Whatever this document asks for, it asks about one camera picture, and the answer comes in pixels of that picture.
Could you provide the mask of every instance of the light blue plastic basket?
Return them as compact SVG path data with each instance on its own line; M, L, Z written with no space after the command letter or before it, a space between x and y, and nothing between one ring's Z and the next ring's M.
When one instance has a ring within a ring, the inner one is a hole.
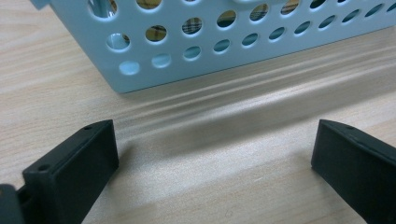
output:
M109 0L32 1L37 8L51 5L117 92L254 63L396 24L395 0L300 0L289 11L288 0L158 0L153 8L139 0L115 0L116 7ZM234 17L223 21L224 12Z

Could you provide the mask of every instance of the small hole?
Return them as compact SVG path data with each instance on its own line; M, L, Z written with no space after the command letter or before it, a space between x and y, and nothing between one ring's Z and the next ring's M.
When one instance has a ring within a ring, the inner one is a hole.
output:
M323 29L323 28L329 26L334 21L334 19L335 19L335 16L330 16L329 18L327 18L320 24L319 29Z
M194 60L199 56L200 53L201 53L200 47L191 47L184 51L184 57L188 60Z
M193 35L202 28L202 21L199 18L191 18L184 22L182 30L186 35Z
M32 199L32 195L27 191L26 187L22 187L18 190L18 199L20 200L20 204L29 203Z
M161 0L136 0L136 3L143 9L154 9L160 5Z
M302 34L304 31L306 31L306 29L309 28L310 25L311 25L311 21L306 21L303 24L299 25L299 27L297 27L294 33L297 35Z
M166 37L166 29L161 25L151 26L146 31L146 39L151 42L162 41Z
M37 168L37 170L38 170L39 172L44 172L44 171L48 171L49 168L50 168L50 166L49 166L48 164L45 164L45 165L40 165L40 166Z
M242 40L242 45L250 46L256 42L257 38L259 38L259 35L257 34L248 35L244 40Z
M384 4L379 4L376 7L373 7L369 12L367 12L367 14L364 17L371 17L373 16L377 11L379 11L382 7L384 6Z
M129 37L123 34L112 34L107 38L107 45L111 49L126 49L130 43Z
M314 0L311 3L311 8L317 8L320 7L324 2L326 2L326 0Z
M125 76L135 75L140 70L139 63L126 61L120 64L120 72Z
M89 11L98 18L110 18L117 12L117 4L114 0L89 0Z
M253 9L250 13L250 19L252 21L259 21L264 18L268 13L268 6L266 4L259 5Z
M387 12L391 12L392 10L394 10L396 8L396 3L393 4L391 7L388 8Z
M280 38L285 33L285 30L286 30L285 27L277 28L270 34L270 37L269 37L270 40L276 40L276 39Z
M215 45L215 47L213 48L213 50L214 50L215 52L218 52L218 53L223 52L223 51L226 50L228 47L230 47L230 44L231 44L231 42L230 42L230 40L228 40L228 39L220 40L220 41Z
M165 68L171 63L171 55L166 53L159 54L152 58L151 62L157 68Z
M291 13L292 11L294 11L294 9L297 8L297 6L299 5L299 0L289 0L285 6L282 7L282 10L280 11L280 13L282 15L288 15L289 13Z
M343 19L343 23L351 21L353 18L355 18L356 16L358 16L358 14L361 11L359 9L356 9L355 11L349 13L344 19Z
M228 10L221 14L218 18L218 26L225 28L233 24L236 19L236 13L232 10Z

